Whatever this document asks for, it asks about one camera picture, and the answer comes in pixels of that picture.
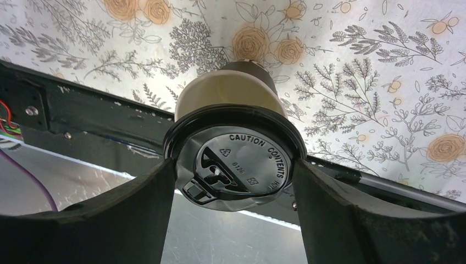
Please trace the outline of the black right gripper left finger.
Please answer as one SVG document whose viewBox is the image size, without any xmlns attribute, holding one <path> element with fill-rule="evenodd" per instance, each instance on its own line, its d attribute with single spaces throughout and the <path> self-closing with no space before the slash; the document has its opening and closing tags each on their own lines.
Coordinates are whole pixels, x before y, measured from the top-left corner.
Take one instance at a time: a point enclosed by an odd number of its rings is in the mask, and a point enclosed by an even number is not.
<svg viewBox="0 0 466 264">
<path fill-rule="evenodd" d="M 160 263 L 174 163 L 59 212 L 1 217 L 1 263 Z"/>
</svg>

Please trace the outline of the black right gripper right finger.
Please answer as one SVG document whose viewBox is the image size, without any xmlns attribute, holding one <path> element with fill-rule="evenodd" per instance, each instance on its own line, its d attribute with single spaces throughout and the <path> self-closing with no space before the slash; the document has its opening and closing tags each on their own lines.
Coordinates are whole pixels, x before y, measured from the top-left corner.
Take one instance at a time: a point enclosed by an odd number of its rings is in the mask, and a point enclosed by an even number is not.
<svg viewBox="0 0 466 264">
<path fill-rule="evenodd" d="M 293 189 L 308 263 L 465 263 L 465 213 L 395 205 L 299 159 Z"/>
</svg>

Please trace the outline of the black plastic cup lid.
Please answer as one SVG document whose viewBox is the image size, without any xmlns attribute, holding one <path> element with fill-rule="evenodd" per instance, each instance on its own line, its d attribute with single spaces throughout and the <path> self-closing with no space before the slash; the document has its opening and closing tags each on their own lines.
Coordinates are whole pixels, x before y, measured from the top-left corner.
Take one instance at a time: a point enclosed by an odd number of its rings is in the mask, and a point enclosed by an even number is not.
<svg viewBox="0 0 466 264">
<path fill-rule="evenodd" d="M 178 119 L 163 141 L 175 185 L 210 210 L 242 211 L 276 200 L 306 156 L 297 128 L 263 107 L 218 104 Z"/>
</svg>

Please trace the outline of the black paper coffee cup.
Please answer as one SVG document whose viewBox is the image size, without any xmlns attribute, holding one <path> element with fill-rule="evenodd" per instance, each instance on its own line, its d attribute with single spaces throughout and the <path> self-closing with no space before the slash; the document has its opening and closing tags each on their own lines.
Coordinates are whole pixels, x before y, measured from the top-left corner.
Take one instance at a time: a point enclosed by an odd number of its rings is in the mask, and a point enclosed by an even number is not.
<svg viewBox="0 0 466 264">
<path fill-rule="evenodd" d="M 188 83 L 176 103 L 174 120 L 206 106 L 236 104 L 263 107 L 287 117 L 273 78 L 253 60 L 237 60 Z"/>
</svg>

